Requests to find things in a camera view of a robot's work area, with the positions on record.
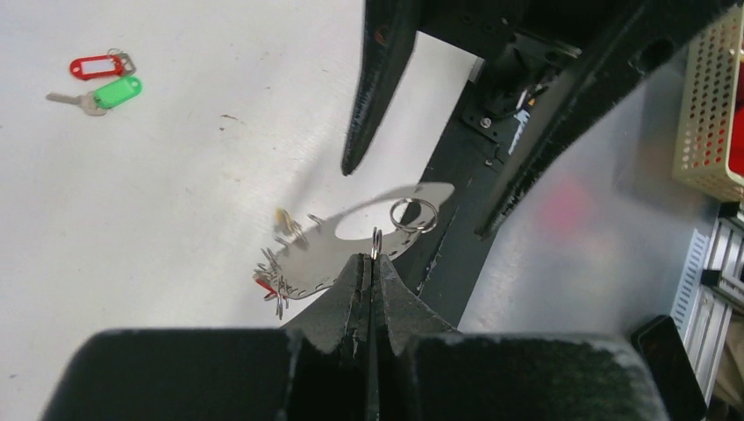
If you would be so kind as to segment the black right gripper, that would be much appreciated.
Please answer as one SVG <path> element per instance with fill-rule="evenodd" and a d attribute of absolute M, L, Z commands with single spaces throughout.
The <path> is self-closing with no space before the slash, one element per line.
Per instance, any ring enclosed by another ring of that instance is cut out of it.
<path fill-rule="evenodd" d="M 340 171 L 370 148 L 418 30 L 483 63 L 521 59 L 561 73 L 537 100 L 475 234 L 494 235 L 554 161 L 733 1 L 373 1 Z"/>

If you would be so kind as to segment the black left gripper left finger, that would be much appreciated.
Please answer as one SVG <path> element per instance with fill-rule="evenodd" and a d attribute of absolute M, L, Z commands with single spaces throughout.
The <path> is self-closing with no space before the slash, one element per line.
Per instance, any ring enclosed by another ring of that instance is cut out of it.
<path fill-rule="evenodd" d="M 355 254 L 333 287 L 279 329 L 119 329 L 72 356 L 45 420 L 365 420 L 368 373 L 355 358 Z"/>

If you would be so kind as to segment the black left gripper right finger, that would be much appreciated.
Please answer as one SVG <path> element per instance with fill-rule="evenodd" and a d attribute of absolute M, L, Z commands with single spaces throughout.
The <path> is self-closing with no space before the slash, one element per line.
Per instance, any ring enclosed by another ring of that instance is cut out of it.
<path fill-rule="evenodd" d="M 653 377 L 624 339 L 462 333 L 372 263 L 382 420 L 665 420 Z"/>

